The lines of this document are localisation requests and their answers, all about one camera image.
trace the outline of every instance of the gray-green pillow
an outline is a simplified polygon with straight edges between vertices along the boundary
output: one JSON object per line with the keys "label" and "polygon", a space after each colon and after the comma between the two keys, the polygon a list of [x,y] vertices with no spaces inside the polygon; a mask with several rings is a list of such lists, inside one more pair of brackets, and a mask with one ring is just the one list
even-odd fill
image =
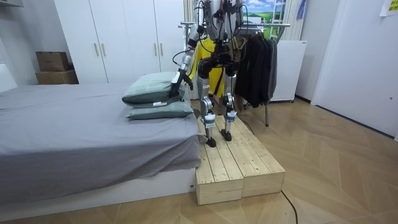
{"label": "gray-green pillow", "polygon": [[183,118],[193,113],[189,94],[186,93],[183,99],[166,106],[154,108],[133,107],[127,118],[129,119],[157,119],[157,118]]}
{"label": "gray-green pillow", "polygon": [[185,86],[181,83],[178,89],[179,95],[169,98],[172,87],[171,80],[175,72],[151,73],[141,76],[125,92],[122,100],[129,106],[136,108],[148,108],[153,106],[168,105],[181,100],[185,94]]}

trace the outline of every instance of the wooden plank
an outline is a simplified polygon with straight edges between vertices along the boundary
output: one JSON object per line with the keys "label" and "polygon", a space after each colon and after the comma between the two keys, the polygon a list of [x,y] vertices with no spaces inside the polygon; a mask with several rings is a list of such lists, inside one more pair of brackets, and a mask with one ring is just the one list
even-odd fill
{"label": "wooden plank", "polygon": [[269,151],[261,144],[261,142],[253,134],[245,134],[251,147],[260,156],[261,160],[272,173],[285,172],[285,169],[276,161]]}
{"label": "wooden plank", "polygon": [[242,198],[243,179],[197,185],[199,205],[227,202]]}
{"label": "wooden plank", "polygon": [[253,167],[256,174],[257,175],[270,174],[271,172],[269,171],[267,166],[263,163],[263,161],[256,154],[254,149],[250,146],[246,138],[242,135],[240,130],[235,126],[234,122],[231,123],[231,134],[234,141],[236,141],[239,144],[241,151],[250,162],[250,165]]}
{"label": "wooden plank", "polygon": [[207,157],[210,163],[211,172],[215,182],[222,182],[229,180],[227,171],[224,167],[223,161],[221,160],[220,154],[216,147],[212,148],[205,145]]}
{"label": "wooden plank", "polygon": [[280,192],[285,172],[245,177],[242,197]]}
{"label": "wooden plank", "polygon": [[213,174],[211,173],[210,163],[207,158],[205,146],[199,148],[201,164],[196,170],[198,184],[214,183]]}
{"label": "wooden plank", "polygon": [[224,137],[221,135],[217,127],[213,128],[213,139],[217,142],[217,146],[219,142],[225,142]]}
{"label": "wooden plank", "polygon": [[243,123],[243,121],[240,118],[238,118],[238,116],[235,117],[234,124],[242,134],[252,134],[249,128]]}
{"label": "wooden plank", "polygon": [[[216,116],[216,124],[219,130],[224,128],[224,119],[222,116]],[[250,161],[246,158],[243,152],[240,149],[238,142],[234,138],[232,141],[226,142],[229,150],[231,151],[239,169],[241,170],[243,177],[250,177],[253,175],[257,175],[256,171],[250,165]]]}
{"label": "wooden plank", "polygon": [[218,142],[217,149],[221,156],[221,159],[223,160],[229,179],[230,180],[243,179],[242,172],[241,170],[239,170],[239,167],[236,164],[236,161],[232,156],[231,151],[229,151],[229,148],[226,145],[225,141]]}

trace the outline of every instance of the white door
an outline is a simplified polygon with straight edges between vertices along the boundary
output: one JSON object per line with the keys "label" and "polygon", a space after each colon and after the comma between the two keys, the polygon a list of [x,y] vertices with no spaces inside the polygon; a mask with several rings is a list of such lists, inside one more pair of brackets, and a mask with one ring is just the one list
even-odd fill
{"label": "white door", "polygon": [[153,0],[123,0],[123,8],[135,76],[160,72]]}
{"label": "white door", "polygon": [[271,101],[294,100],[307,41],[281,40],[278,43],[277,81]]}
{"label": "white door", "polygon": [[[160,67],[162,72],[175,72],[179,66],[173,63],[173,56],[185,48],[183,29],[178,28],[184,20],[183,0],[154,1]],[[181,63],[182,56],[183,54],[178,55],[175,61]]]}
{"label": "white door", "polygon": [[90,5],[108,82],[134,82],[122,0],[90,0]]}
{"label": "white door", "polygon": [[79,83],[107,83],[88,0],[55,0]]}

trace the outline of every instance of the cardboard box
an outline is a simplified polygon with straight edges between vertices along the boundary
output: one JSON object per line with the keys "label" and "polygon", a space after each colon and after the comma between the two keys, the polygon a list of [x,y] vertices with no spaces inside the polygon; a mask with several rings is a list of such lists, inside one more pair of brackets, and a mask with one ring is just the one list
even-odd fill
{"label": "cardboard box", "polygon": [[65,52],[36,52],[40,71],[64,72],[68,70],[68,58]]}
{"label": "cardboard box", "polygon": [[39,72],[36,73],[36,77],[39,85],[79,84],[74,70],[66,72]]}

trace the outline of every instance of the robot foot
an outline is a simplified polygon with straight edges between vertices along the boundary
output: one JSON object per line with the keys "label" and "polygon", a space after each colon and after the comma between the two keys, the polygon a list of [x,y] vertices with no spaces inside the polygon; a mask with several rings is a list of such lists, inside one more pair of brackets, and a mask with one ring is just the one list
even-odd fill
{"label": "robot foot", "polygon": [[210,147],[216,147],[217,146],[216,140],[214,140],[213,138],[207,140],[206,144],[209,145]]}
{"label": "robot foot", "polygon": [[226,133],[225,129],[221,130],[221,135],[224,137],[225,141],[232,141],[231,133]]}

